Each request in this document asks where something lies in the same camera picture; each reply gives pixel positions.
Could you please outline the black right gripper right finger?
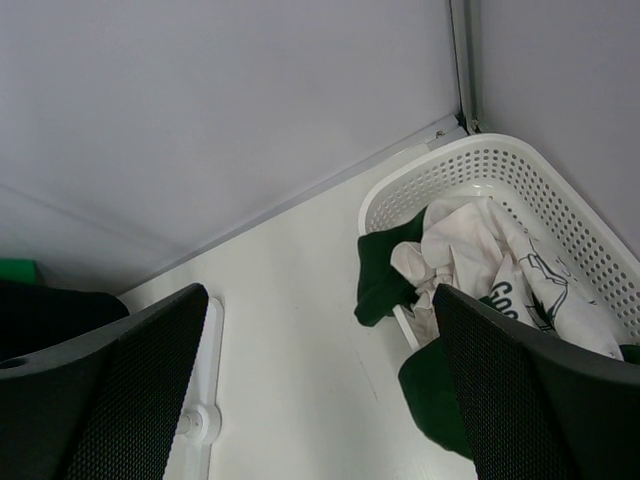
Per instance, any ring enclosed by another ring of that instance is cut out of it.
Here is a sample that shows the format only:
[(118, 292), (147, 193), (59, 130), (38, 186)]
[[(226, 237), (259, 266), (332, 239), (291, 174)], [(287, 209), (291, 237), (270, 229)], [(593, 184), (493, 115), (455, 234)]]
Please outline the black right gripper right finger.
[(638, 478), (638, 366), (450, 286), (434, 307), (478, 478)]

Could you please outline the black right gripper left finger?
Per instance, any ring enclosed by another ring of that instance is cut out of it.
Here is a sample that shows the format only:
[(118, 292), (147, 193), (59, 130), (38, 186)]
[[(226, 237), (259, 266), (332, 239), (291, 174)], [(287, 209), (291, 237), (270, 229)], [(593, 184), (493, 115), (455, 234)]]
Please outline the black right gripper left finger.
[(5, 479), (160, 479), (209, 296), (189, 285), (51, 347), (1, 359)]

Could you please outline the black t shirt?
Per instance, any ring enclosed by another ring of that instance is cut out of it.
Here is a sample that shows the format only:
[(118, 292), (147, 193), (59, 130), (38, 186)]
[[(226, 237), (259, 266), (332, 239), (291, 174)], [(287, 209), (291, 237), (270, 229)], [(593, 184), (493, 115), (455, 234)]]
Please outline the black t shirt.
[(1, 359), (36, 352), (129, 315), (115, 296), (3, 280)]

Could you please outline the green and white t shirt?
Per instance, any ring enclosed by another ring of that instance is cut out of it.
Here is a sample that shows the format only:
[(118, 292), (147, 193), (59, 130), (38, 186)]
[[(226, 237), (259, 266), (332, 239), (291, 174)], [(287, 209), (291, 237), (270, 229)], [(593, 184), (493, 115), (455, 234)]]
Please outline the green and white t shirt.
[(489, 197), (438, 199), (409, 222), (357, 243), (354, 314), (375, 326), (396, 306), (412, 311), (420, 345), (399, 381), (422, 433), (473, 457), (435, 318), (440, 285), (451, 286), (511, 320), (616, 360), (623, 350), (604, 309), (564, 259)]

